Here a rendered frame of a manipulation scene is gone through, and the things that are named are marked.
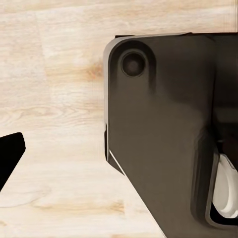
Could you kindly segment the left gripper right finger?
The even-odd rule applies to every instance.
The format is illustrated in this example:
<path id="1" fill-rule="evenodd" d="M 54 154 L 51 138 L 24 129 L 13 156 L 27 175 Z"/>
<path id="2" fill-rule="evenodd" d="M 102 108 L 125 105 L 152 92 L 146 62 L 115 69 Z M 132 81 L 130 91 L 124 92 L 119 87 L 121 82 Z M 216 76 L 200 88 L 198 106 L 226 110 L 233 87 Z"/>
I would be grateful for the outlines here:
<path id="1" fill-rule="evenodd" d="M 238 134 L 227 132 L 222 149 L 238 172 Z"/>

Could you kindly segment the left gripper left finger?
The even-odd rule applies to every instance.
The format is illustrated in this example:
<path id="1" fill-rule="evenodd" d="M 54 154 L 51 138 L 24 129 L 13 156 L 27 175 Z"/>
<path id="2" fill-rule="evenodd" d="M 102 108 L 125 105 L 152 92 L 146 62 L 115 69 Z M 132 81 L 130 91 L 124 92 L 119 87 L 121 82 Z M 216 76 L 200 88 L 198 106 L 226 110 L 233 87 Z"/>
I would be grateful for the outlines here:
<path id="1" fill-rule="evenodd" d="M 0 137 L 0 191 L 26 151 L 21 132 Z"/>

